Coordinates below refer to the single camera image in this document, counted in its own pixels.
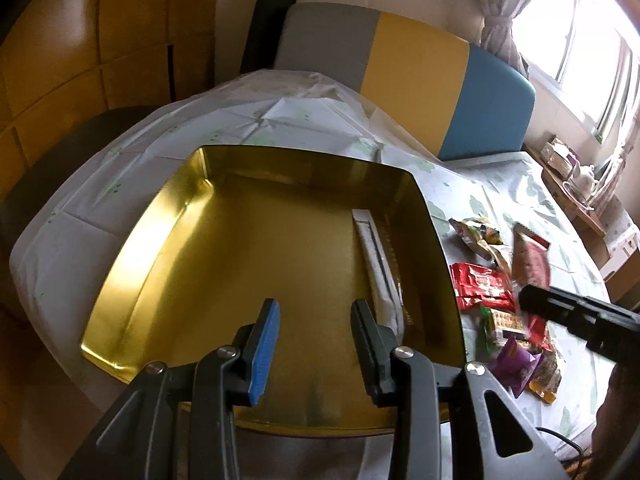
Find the white long snack stick packet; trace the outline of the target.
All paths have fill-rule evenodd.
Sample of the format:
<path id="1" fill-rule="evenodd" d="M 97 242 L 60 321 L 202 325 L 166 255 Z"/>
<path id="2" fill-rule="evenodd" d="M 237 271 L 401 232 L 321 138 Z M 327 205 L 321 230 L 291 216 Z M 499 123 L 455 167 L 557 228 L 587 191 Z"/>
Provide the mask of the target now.
<path id="1" fill-rule="evenodd" d="M 353 209 L 355 223 L 372 292 L 375 318 L 388 327 L 401 342 L 405 335 L 405 315 L 402 301 L 388 263 L 378 229 L 367 209 Z"/>

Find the clear orange-edged nut packet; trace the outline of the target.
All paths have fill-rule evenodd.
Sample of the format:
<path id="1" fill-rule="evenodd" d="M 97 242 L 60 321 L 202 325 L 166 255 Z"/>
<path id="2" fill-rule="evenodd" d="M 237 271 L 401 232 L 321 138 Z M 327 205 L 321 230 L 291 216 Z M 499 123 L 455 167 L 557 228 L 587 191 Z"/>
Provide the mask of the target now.
<path id="1" fill-rule="evenodd" d="M 530 378 L 528 390 L 545 404 L 551 405 L 555 402 L 561 380 L 562 374 L 555 354 L 545 353 Z"/>

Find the purple snack packet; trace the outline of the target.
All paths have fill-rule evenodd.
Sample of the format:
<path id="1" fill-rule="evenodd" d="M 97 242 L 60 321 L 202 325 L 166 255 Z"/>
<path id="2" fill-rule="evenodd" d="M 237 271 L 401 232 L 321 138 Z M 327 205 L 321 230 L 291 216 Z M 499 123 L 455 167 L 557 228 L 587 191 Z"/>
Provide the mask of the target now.
<path id="1" fill-rule="evenodd" d="M 489 370 L 517 399 L 527 388 L 543 358 L 541 354 L 531 354 L 514 337 L 510 337 L 489 364 Z"/>

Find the small shiny red snack packet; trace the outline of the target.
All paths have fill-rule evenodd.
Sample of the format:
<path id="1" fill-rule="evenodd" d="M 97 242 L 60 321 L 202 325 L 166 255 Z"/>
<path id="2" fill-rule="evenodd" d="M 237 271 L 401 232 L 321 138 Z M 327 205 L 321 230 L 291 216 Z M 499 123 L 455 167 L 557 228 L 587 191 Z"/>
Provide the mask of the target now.
<path id="1" fill-rule="evenodd" d="M 516 222 L 513 227 L 512 276 L 516 286 L 534 285 L 548 288 L 551 269 L 548 260 L 550 243 Z"/>

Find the large red snack packet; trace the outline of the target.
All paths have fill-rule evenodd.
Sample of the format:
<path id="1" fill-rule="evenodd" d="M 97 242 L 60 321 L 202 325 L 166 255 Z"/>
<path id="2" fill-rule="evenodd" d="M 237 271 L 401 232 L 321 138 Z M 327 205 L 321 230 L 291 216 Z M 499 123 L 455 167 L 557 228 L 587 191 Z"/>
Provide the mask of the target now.
<path id="1" fill-rule="evenodd" d="M 465 262 L 453 263 L 449 270 L 459 311 L 479 306 L 515 311 L 510 285 L 499 271 Z"/>

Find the yellow green snack packet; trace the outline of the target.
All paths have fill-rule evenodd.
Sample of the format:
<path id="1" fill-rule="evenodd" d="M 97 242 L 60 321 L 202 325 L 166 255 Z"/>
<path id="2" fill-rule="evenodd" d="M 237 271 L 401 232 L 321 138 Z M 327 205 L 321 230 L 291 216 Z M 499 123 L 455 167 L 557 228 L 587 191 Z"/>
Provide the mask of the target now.
<path id="1" fill-rule="evenodd" d="M 503 244 L 500 231 L 492 225 L 488 218 L 476 217 L 463 220 L 450 218 L 448 222 L 458 237 L 463 240 L 463 243 L 485 260 L 494 258 L 492 246 Z"/>

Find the red white snack packet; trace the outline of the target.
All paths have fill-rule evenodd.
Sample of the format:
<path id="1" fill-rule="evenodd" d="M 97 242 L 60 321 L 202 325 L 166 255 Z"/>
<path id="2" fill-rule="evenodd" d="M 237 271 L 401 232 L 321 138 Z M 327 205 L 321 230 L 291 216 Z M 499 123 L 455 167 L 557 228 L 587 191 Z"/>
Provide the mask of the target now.
<path id="1" fill-rule="evenodd" d="M 547 321 L 539 315 L 523 312 L 521 314 L 525 329 L 526 341 L 531 352 L 552 352 L 554 350 L 549 336 Z"/>

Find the wooden side table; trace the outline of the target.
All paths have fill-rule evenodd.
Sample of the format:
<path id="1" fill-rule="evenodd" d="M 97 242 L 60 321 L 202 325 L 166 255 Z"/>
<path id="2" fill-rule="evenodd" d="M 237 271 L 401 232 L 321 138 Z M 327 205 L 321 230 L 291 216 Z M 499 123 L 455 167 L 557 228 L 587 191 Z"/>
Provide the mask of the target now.
<path id="1" fill-rule="evenodd" d="M 528 145 L 524 150 L 542 166 L 542 180 L 576 229 L 605 282 L 614 304 L 638 309 L 639 228 L 616 196 L 602 216 L 579 203 L 561 177 Z"/>

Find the white teapot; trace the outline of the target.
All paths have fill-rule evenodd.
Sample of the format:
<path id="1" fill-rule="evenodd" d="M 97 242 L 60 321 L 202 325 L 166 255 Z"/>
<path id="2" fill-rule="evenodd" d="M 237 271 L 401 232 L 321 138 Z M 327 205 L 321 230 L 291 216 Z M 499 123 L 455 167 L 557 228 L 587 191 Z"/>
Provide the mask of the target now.
<path id="1" fill-rule="evenodd" d="M 564 186 L 568 192 L 572 193 L 576 200 L 583 204 L 589 202 L 598 181 L 594 176 L 593 166 L 576 166 Z"/>

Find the white green-patterned tablecloth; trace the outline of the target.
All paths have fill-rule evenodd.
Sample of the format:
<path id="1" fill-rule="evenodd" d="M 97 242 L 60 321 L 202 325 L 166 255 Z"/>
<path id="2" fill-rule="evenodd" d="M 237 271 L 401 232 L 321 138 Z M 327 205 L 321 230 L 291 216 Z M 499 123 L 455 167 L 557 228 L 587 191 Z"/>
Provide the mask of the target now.
<path id="1" fill-rule="evenodd" d="M 122 128 L 105 148 L 55 185 L 25 226 L 10 267 L 38 335 L 96 402 L 113 400 L 111 379 L 80 354 L 80 338 L 106 272 L 145 207 L 202 145 L 301 148 L 410 171 L 448 245 L 456 217 L 521 221 L 551 240 L 551 281 L 605 298 L 603 278 L 527 155 L 441 164 L 375 105 L 319 74 L 262 70 Z"/>

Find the gold rectangular tin tray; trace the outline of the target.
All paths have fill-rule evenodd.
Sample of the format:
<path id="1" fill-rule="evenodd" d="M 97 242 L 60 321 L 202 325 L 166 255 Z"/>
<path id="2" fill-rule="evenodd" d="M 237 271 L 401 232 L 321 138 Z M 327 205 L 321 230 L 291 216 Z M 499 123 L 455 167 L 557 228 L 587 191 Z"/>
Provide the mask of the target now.
<path id="1" fill-rule="evenodd" d="M 350 307 L 372 292 L 352 214 L 370 211 L 408 318 L 404 341 L 464 362 L 448 264 L 416 178 L 363 160 L 271 146 L 209 145 L 165 183 L 96 298 L 82 354 L 129 382 L 152 361 L 193 363 L 272 298 L 280 333 L 245 429 L 288 437 L 389 432 L 364 390 Z"/>

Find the tissue box on side table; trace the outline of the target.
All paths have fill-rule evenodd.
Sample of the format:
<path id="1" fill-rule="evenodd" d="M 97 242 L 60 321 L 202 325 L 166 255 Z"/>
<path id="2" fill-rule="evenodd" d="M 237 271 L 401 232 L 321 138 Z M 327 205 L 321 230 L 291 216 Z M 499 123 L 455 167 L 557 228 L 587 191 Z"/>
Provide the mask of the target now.
<path id="1" fill-rule="evenodd" d="M 577 155 L 556 136 L 544 144 L 540 156 L 544 163 L 563 179 L 568 179 L 579 165 Z"/>

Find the black rolled mat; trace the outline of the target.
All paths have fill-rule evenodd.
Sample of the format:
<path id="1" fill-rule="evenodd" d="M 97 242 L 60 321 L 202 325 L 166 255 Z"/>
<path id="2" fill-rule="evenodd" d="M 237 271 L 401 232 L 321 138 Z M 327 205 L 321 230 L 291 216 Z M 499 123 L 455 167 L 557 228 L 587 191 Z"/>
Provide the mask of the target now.
<path id="1" fill-rule="evenodd" d="M 297 0 L 256 0 L 240 65 L 240 73 L 272 70 L 288 10 Z"/>

